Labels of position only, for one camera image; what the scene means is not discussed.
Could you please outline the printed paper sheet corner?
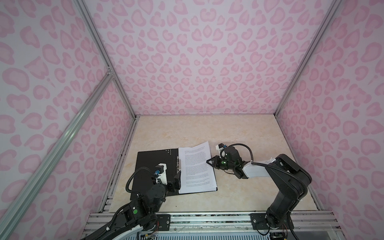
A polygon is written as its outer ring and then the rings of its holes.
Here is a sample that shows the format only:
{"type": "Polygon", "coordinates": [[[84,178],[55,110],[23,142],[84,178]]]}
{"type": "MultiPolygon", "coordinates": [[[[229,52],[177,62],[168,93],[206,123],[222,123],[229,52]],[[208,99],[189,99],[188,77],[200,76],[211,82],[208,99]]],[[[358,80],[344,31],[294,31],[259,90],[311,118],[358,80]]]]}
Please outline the printed paper sheet corner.
{"type": "Polygon", "coordinates": [[[179,148],[180,195],[218,190],[214,168],[207,163],[211,158],[208,142],[191,148],[179,148]]]}

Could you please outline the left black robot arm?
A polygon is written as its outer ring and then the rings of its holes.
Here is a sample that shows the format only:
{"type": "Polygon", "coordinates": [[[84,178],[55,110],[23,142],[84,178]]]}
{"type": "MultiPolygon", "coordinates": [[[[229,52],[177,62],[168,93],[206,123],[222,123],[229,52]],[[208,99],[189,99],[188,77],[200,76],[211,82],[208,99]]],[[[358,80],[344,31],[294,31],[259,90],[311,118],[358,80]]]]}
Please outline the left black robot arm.
{"type": "Polygon", "coordinates": [[[92,234],[84,237],[85,240],[114,240],[123,238],[136,227],[141,230],[151,230],[157,225],[157,212],[159,212],[162,204],[166,201],[169,192],[176,192],[181,189],[181,173],[178,172],[174,180],[161,180],[166,177],[166,170],[151,172],[147,167],[141,167],[136,170],[126,184],[126,191],[137,198],[128,204],[120,207],[112,219],[92,234]],[[153,180],[152,187],[145,193],[133,191],[129,189],[131,181],[140,171],[150,172],[153,180]]]}

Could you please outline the blue black file folder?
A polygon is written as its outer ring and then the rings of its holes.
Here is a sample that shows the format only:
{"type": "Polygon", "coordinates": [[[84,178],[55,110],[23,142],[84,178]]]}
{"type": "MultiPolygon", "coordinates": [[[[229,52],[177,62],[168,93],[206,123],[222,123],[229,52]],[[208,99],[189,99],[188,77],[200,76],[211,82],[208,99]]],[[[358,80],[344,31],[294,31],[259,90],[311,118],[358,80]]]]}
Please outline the blue black file folder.
{"type": "MultiPolygon", "coordinates": [[[[138,152],[135,171],[141,167],[147,167],[153,173],[155,172],[155,167],[158,164],[167,164],[167,180],[172,182],[178,171],[181,171],[179,148],[138,152]]],[[[131,181],[129,189],[145,193],[152,187],[152,185],[153,180],[150,172],[140,171],[131,181]]],[[[174,193],[168,193],[168,195],[177,196],[180,194],[179,191],[176,191],[174,193]]],[[[136,198],[136,195],[131,194],[131,200],[136,198]]]]}

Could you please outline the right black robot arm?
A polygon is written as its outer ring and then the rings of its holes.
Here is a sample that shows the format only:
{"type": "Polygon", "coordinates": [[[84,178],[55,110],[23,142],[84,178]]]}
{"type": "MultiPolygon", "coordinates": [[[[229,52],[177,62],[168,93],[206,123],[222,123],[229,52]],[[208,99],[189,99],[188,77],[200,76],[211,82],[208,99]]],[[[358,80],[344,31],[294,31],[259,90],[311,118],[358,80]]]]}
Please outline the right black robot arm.
{"type": "Polygon", "coordinates": [[[312,177],[294,160],[280,154],[268,161],[256,162],[250,147],[245,144],[216,146],[218,155],[206,163],[217,170],[231,170],[238,179],[271,177],[279,192],[273,203],[266,210],[264,219],[256,222],[263,224],[268,230],[276,230],[282,226],[293,228],[291,212],[308,194],[308,186],[312,177]]]}

